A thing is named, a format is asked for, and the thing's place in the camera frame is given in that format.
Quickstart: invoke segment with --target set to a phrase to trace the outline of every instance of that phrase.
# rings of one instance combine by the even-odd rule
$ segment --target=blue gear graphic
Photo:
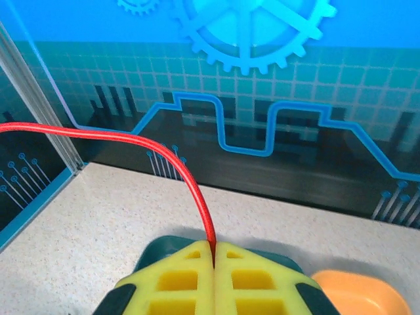
[[[262,74],[268,73],[268,65],[277,64],[280,68],[287,66],[286,57],[296,54],[303,57],[306,54],[303,44],[310,38],[320,39],[322,32],[318,25],[324,17],[334,17],[337,10],[329,4],[329,0],[315,0],[309,17],[303,18],[279,0],[214,0],[206,5],[196,16],[190,17],[188,9],[183,4],[185,1],[174,1],[174,18],[181,24],[180,34],[182,37],[189,37],[192,44],[192,51],[198,53],[203,51],[207,54],[207,62],[214,64],[216,60],[223,63],[223,70],[229,72],[233,66],[239,67],[243,75],[249,74],[250,68],[258,68]],[[297,34],[279,49],[266,53],[262,56],[252,57],[250,50],[255,46],[251,42],[251,14],[256,9],[263,9],[273,14],[288,26],[297,30]],[[217,22],[225,12],[232,10],[236,13],[237,43],[231,47],[239,48],[239,55],[227,54],[214,48],[203,36],[202,29],[210,23]],[[224,25],[227,32],[231,32],[227,25]]]
[[[150,14],[156,9],[160,0],[118,0],[118,5],[133,14]]]

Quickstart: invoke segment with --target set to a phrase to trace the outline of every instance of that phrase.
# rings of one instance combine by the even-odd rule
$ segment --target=red cable
[[[148,138],[144,138],[143,136],[135,136],[125,133],[115,133],[110,131],[86,131],[72,128],[48,126],[38,123],[0,123],[0,133],[4,133],[6,131],[30,131],[34,133],[48,133],[52,135],[67,136],[72,138],[125,142],[136,144],[137,146],[143,146],[161,154],[175,167],[175,169],[177,169],[191,191],[204,224],[204,229],[207,235],[207,240],[209,241],[214,264],[216,251],[216,232],[215,227],[213,226],[213,221],[211,220],[209,208],[205,203],[203,194],[198,187],[196,180],[183,164],[183,162],[181,162],[181,160],[176,155],[174,155],[172,151],[162,146],[160,143],[157,143],[156,141],[150,140]]]

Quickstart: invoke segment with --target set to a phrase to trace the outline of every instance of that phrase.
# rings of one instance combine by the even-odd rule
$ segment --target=countertop surface
[[[420,231],[203,187],[220,240],[393,285],[420,314]],[[163,235],[203,239],[185,183],[89,164],[0,254],[2,314],[91,314]]]

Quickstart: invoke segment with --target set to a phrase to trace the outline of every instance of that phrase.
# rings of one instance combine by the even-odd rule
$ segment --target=orange plastic object
[[[384,281],[337,270],[312,275],[341,315],[411,315],[402,296]]]

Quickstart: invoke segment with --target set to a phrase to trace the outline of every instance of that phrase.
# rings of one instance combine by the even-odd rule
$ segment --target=glass panel
[[[36,122],[0,68],[0,123],[13,121]],[[0,249],[71,175],[44,134],[0,133]]]
[[[420,2],[295,1],[286,22],[269,1],[243,20],[235,1],[15,2],[6,27],[64,122],[165,143],[202,184],[420,225]],[[179,179],[153,152],[77,145]]]

